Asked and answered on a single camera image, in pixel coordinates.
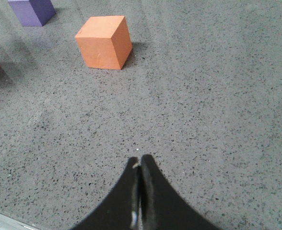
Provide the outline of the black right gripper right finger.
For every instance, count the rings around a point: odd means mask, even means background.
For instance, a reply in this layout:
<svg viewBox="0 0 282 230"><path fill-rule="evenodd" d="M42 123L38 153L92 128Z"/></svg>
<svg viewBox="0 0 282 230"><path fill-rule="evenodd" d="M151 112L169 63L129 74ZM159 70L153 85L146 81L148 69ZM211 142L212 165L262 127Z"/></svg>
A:
<svg viewBox="0 0 282 230"><path fill-rule="evenodd" d="M169 184L152 155L141 158L141 211L145 230L216 230Z"/></svg>

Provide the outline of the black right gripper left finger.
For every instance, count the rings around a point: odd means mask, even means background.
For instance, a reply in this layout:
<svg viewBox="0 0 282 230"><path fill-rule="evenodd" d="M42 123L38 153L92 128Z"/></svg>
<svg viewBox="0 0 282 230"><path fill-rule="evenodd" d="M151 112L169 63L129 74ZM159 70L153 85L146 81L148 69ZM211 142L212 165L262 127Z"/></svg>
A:
<svg viewBox="0 0 282 230"><path fill-rule="evenodd" d="M139 218L140 167L129 158L120 179L102 203L74 230L137 230Z"/></svg>

